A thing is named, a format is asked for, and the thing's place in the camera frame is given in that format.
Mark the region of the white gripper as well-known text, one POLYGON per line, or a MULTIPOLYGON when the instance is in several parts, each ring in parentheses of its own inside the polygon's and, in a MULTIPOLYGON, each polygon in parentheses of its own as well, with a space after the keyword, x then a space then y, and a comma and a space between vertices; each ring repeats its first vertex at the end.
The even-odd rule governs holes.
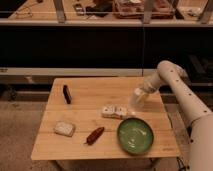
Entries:
POLYGON ((154 93, 156 92, 161 86, 161 80, 158 76, 148 76, 144 79, 143 82, 143 89, 138 98, 137 102, 142 104, 146 101, 148 98, 149 94, 148 93, 154 93))

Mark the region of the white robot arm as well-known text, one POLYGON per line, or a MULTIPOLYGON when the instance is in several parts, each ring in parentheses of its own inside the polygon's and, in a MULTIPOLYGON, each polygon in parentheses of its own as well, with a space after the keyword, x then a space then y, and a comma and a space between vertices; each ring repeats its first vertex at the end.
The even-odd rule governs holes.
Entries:
POLYGON ((213 171, 213 111, 184 83, 182 73, 180 66, 161 61, 157 70, 135 89, 135 95, 141 101, 145 94, 168 85, 192 128, 187 171, 213 171))

